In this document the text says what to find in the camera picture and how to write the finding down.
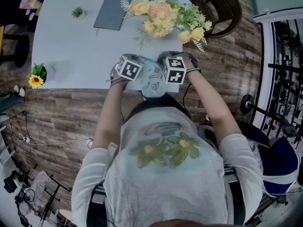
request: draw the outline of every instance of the small potted plant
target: small potted plant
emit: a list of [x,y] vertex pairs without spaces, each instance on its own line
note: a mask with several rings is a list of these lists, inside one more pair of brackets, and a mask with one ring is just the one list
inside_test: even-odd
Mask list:
[[81,7],[76,7],[72,12],[71,15],[76,19],[84,19],[85,18],[85,12]]
[[51,80],[52,78],[54,78],[54,74],[55,71],[53,67],[50,67],[49,70],[46,71],[46,68],[43,66],[43,63],[38,65],[35,64],[28,83],[33,88],[38,88],[46,82],[46,79]]

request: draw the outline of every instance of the wooden floor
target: wooden floor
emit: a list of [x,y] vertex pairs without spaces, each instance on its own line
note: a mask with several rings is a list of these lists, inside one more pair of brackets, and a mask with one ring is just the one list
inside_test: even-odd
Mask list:
[[[243,115],[239,106],[241,98],[246,94],[256,96],[261,63],[261,39],[257,24],[253,21],[249,0],[239,0],[242,5],[243,18],[240,26],[230,35],[218,39],[210,39],[205,46],[205,53],[197,51],[193,45],[184,47],[184,51],[193,53],[200,63],[202,74],[218,90],[228,104],[234,117],[249,121],[250,115]],[[34,35],[30,35],[31,45]],[[5,40],[4,53],[13,53],[15,44]],[[37,143],[56,143],[72,139],[87,139],[93,137],[102,104],[106,97],[106,90],[69,89],[69,90],[33,90],[28,87],[28,76],[31,72],[31,51],[28,60],[22,68],[15,67],[13,62],[6,62],[0,66],[0,90],[11,91],[14,85],[24,87],[26,100],[23,106],[15,107],[15,112],[27,112],[27,128],[30,137]],[[181,86],[175,98],[181,103],[188,83]],[[131,109],[142,97],[125,93],[123,97],[123,114],[127,117]],[[185,99],[185,105],[197,124],[205,124],[205,111],[198,99],[197,93],[190,88]],[[86,142],[73,141],[61,145],[41,145],[37,149],[29,148],[23,142],[20,148],[12,135],[12,130],[19,134],[26,134],[26,118],[20,114],[13,118],[5,130],[6,138],[11,149],[16,147],[14,158],[25,161],[29,169],[37,163],[33,172],[45,170],[49,175],[66,187],[72,187],[74,179],[81,167],[81,162],[89,151]],[[50,191],[54,191],[56,184],[48,183]],[[70,208],[71,194],[60,189],[58,194],[63,202],[56,202],[62,209]]]

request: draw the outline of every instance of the white shirt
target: white shirt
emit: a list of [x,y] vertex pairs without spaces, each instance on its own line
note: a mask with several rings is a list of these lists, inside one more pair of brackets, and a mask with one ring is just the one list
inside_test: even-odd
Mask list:
[[232,198],[226,196],[231,193],[225,189],[223,165],[236,170],[245,221],[258,208],[261,172],[243,135],[224,138],[218,154],[197,136],[190,119],[172,107],[138,113],[121,131],[113,164],[103,148],[91,150],[83,160],[71,200],[78,227],[86,226],[92,190],[103,180],[107,219],[117,226],[148,227],[175,218],[202,224],[232,223],[232,204],[226,200]]

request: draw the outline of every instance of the black stool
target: black stool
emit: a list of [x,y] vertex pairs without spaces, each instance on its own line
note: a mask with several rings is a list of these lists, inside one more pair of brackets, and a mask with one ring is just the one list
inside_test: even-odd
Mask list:
[[22,67],[27,61],[29,53],[29,37],[27,35],[3,35],[6,40],[18,40],[14,55],[3,55],[3,50],[0,53],[0,65],[2,62],[14,61],[17,67]]

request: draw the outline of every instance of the white table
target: white table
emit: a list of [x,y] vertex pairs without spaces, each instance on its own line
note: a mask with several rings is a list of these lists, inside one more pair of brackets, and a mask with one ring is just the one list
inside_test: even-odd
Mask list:
[[[34,37],[32,66],[44,63],[55,68],[54,80],[40,88],[109,88],[109,73],[124,53],[140,54],[156,60],[163,51],[182,51],[179,31],[152,40],[140,53],[134,40],[144,17],[125,18],[119,31],[93,27],[104,0],[44,0]],[[71,11],[81,6],[86,17],[76,20]],[[141,90],[141,78],[128,83],[128,89]],[[178,85],[167,85],[178,92]]]

